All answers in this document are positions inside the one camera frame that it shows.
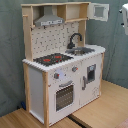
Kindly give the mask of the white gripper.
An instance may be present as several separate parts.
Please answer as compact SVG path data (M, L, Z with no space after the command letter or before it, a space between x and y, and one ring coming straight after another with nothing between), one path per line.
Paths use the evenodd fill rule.
M128 35L128 3L123 4L119 12L123 14L123 23L121 25L125 29L125 34Z

